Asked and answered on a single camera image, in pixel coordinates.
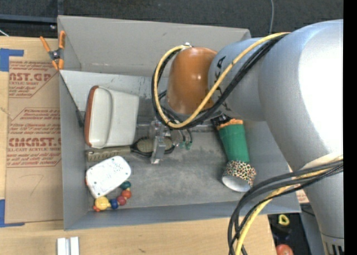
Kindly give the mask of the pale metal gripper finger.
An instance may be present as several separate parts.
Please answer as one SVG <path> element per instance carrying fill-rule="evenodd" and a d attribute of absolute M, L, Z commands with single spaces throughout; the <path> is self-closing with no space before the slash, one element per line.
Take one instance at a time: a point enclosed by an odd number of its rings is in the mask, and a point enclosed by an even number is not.
<path fill-rule="evenodd" d="M 150 124 L 150 137 L 151 138 L 160 137 L 161 133 L 162 133 L 162 123 L 157 119 L 153 120 Z"/>
<path fill-rule="evenodd" d="M 158 164 L 162 160 L 165 154 L 165 148 L 166 148 L 166 144 L 164 141 L 164 137 L 156 136 L 153 143 L 152 156 L 150 159 L 151 164 Z"/>

